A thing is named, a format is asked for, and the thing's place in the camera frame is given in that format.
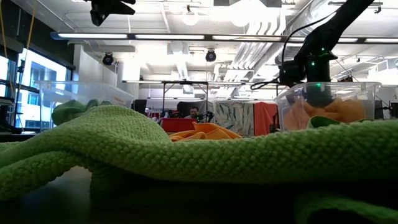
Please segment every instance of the cable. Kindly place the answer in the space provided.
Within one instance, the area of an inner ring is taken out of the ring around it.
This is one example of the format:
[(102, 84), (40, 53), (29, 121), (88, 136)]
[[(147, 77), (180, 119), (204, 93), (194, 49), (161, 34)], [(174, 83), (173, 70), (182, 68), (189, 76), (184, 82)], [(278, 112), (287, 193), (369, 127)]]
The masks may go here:
[[(319, 23), (319, 22), (322, 22), (322, 21), (324, 21), (325, 19), (329, 18), (331, 15), (333, 15), (334, 13), (336, 13), (337, 10), (334, 11), (334, 12), (332, 12), (332, 13), (329, 14), (328, 16), (326, 16), (326, 17), (320, 19), (320, 20), (317, 20), (317, 21), (315, 21), (315, 22), (312, 22), (312, 23), (310, 23), (310, 24), (307, 24), (307, 25), (305, 25), (305, 26), (302, 26), (302, 27), (300, 27), (300, 28), (294, 30), (289, 36), (287, 36), (287, 38), (286, 38), (286, 40), (285, 40), (285, 43), (284, 43), (284, 47), (283, 47), (283, 49), (282, 49), (282, 61), (280, 62), (280, 69), (281, 69), (282, 71), (284, 70), (285, 50), (286, 50), (287, 42), (289, 41), (289, 39), (290, 39), (295, 33), (297, 33), (298, 31), (300, 31), (300, 30), (302, 30), (302, 29), (305, 29), (305, 28), (308, 28), (308, 27), (310, 27), (310, 26), (313, 26), (313, 25), (315, 25), (315, 24), (317, 24), (317, 23)], [(251, 90), (258, 90), (258, 89), (260, 89), (260, 88), (262, 88), (262, 87), (264, 87), (264, 86), (266, 86), (266, 85), (268, 85), (268, 84), (270, 84), (270, 83), (277, 83), (277, 84), (280, 84), (280, 83), (278, 82), (278, 79), (279, 79), (279, 75), (278, 75), (278, 77), (274, 78), (273, 80), (271, 80), (271, 81), (269, 81), (269, 82), (258, 82), (258, 83), (255, 83), (255, 84), (253, 84), (253, 85), (250, 86), (250, 89), (251, 89)]]
[(346, 73), (348, 73), (348, 75), (351, 77), (351, 78), (353, 78), (353, 79), (355, 79), (357, 82), (359, 82), (342, 64), (340, 64), (340, 62), (339, 61), (337, 61), (337, 59), (335, 59), (336, 60), (336, 62), (346, 71)]
[(380, 101), (382, 101), (385, 105), (390, 106), (389, 104), (387, 104), (386, 102), (384, 102), (382, 99), (380, 99), (380, 97), (378, 97), (378, 96), (376, 96), (376, 95), (375, 95), (375, 97), (376, 97), (377, 99), (379, 99)]

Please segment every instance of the green towel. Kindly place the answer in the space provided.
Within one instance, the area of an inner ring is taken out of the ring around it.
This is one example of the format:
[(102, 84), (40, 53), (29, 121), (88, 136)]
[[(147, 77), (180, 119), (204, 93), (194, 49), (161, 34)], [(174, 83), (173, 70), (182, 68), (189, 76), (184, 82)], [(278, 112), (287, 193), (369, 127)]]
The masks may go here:
[(51, 114), (51, 117), (54, 124), (58, 126), (62, 123), (79, 117), (84, 112), (95, 106), (104, 105), (111, 105), (111, 103), (109, 101), (102, 101), (101, 103), (99, 103), (98, 100), (94, 99), (90, 100), (87, 105), (83, 105), (77, 100), (70, 100), (66, 103), (56, 106)]
[[(370, 119), (363, 119), (357, 122), (363, 122), (363, 121), (372, 121)], [(324, 116), (314, 116), (310, 119), (308, 122), (307, 128), (320, 128), (320, 127), (327, 127), (329, 125), (336, 125), (336, 124), (341, 124), (342, 122), (336, 121), (334, 119), (326, 118)]]
[[(144, 115), (97, 106), (30, 140), (0, 144), (0, 200), (43, 186), (73, 166), (93, 173), (90, 194), (97, 202), (128, 191), (124, 202), (147, 202), (134, 192), (146, 188), (143, 182), (159, 180), (233, 186), (397, 180), (397, 138), (397, 121), (365, 121), (257, 138), (172, 143)], [(127, 182), (133, 183), (130, 189), (125, 189)], [(298, 199), (296, 222), (306, 223), (308, 214), (321, 208), (353, 211), (376, 223), (398, 222), (395, 210), (337, 196)]]

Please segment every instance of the fluorescent light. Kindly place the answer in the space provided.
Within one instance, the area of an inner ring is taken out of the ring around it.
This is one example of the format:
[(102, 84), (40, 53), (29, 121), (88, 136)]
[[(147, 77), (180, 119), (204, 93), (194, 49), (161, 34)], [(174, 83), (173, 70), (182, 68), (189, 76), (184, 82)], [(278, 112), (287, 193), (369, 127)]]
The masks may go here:
[(213, 40), (241, 40), (241, 41), (271, 41), (278, 42), (281, 37), (255, 36), (255, 35), (214, 35)]
[(304, 43), (287, 43), (288, 47), (302, 47)]
[[(148, 100), (163, 100), (162, 97), (148, 97)], [(203, 100), (206, 98), (189, 98), (189, 97), (165, 97), (165, 100)]]
[(303, 42), (305, 37), (291, 37), (289, 41)]
[(398, 43), (398, 38), (367, 38), (365, 43)]
[(126, 80), (126, 83), (148, 83), (148, 84), (160, 84), (162, 81), (129, 81)]
[(347, 38), (347, 37), (342, 37), (338, 39), (339, 43), (355, 43), (358, 41), (358, 38)]
[(209, 85), (244, 85), (242, 82), (209, 82)]
[(182, 13), (182, 22), (188, 26), (193, 26), (199, 21), (199, 13), (197, 11), (185, 11)]
[(66, 39), (127, 39), (127, 34), (58, 34)]
[(165, 34), (137, 34), (136, 39), (160, 39), (160, 40), (204, 40), (204, 35), (165, 35)]

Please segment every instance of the man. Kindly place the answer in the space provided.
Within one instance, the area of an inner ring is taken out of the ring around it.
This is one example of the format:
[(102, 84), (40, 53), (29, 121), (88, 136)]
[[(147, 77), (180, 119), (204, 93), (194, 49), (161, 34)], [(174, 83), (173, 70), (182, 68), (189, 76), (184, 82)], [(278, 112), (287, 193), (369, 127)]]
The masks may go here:
[(198, 115), (199, 115), (199, 107), (197, 106), (192, 106), (191, 110), (190, 110), (191, 115), (186, 116), (185, 118), (189, 118), (189, 119), (197, 119)]

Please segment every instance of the robotic arm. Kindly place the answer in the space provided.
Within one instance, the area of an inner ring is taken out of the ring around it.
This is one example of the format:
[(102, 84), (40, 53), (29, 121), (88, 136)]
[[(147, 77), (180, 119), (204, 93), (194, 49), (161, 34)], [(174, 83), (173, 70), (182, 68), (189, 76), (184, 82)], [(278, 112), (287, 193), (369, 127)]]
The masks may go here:
[(280, 70), (280, 82), (292, 86), (307, 77), (308, 82), (330, 82), (329, 61), (337, 59), (331, 50), (351, 23), (374, 0), (347, 0), (326, 23), (317, 27), (304, 41), (293, 61)]

